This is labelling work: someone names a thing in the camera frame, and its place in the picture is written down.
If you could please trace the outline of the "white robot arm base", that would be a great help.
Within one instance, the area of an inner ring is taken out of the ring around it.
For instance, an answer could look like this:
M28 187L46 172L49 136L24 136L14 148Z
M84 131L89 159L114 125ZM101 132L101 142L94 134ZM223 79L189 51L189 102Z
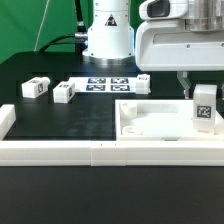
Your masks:
M130 6L131 0L93 0L93 23L84 56L118 60L134 56Z

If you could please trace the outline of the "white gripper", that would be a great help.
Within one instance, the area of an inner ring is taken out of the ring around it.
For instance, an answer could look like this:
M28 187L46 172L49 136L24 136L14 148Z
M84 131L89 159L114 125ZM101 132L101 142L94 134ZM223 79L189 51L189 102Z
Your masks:
M135 44L142 71L178 71L189 98L187 71L224 70L224 0L145 0Z

